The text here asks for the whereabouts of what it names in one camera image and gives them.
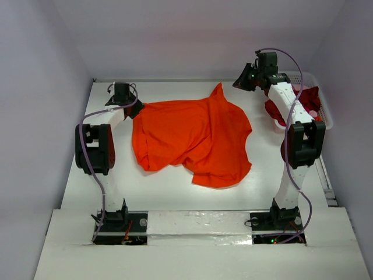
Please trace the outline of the orange t shirt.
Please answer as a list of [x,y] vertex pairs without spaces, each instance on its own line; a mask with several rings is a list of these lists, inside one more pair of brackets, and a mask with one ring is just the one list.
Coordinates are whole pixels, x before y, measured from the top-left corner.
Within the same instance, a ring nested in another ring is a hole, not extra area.
[[146,104],[133,119],[132,147],[146,172],[182,165],[192,172],[192,183],[226,188],[251,170],[251,132],[248,117],[225,98],[219,83],[204,99]]

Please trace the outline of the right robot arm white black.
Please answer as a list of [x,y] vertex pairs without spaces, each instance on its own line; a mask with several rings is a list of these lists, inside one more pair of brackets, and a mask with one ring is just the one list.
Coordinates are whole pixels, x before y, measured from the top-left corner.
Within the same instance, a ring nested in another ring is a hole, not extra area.
[[309,168],[319,159],[326,125],[315,120],[300,102],[301,93],[294,92],[291,80],[280,73],[275,48],[256,51],[254,63],[247,63],[233,87],[245,91],[261,88],[274,102],[286,122],[281,156],[284,171],[277,194],[267,212],[250,214],[249,224],[255,230],[282,230],[299,214],[298,200]]

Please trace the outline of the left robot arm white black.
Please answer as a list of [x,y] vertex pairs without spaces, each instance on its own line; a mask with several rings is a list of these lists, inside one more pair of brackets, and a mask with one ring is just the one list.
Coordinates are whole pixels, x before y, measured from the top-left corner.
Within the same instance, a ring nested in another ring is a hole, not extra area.
[[109,222],[115,230],[123,230],[129,216],[112,171],[116,161],[113,130],[127,118],[134,119],[145,105],[134,83],[113,82],[107,93],[110,97],[104,107],[86,114],[75,128],[75,162],[100,189],[102,206],[93,215],[96,223]]

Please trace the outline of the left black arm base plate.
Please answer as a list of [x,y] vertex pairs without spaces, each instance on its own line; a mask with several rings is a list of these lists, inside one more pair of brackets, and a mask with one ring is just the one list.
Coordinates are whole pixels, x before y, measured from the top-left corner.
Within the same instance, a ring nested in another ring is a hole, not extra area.
[[96,245],[147,245],[148,212],[130,212],[123,218],[119,211],[106,212]]

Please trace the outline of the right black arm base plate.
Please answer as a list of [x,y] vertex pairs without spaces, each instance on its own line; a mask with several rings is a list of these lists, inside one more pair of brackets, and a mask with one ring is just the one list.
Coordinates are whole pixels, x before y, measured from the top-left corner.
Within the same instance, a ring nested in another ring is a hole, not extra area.
[[302,229],[302,219],[298,212],[294,218],[286,218],[285,221],[272,221],[269,212],[251,212],[245,226],[251,228],[253,244],[305,244],[305,234],[294,237]]

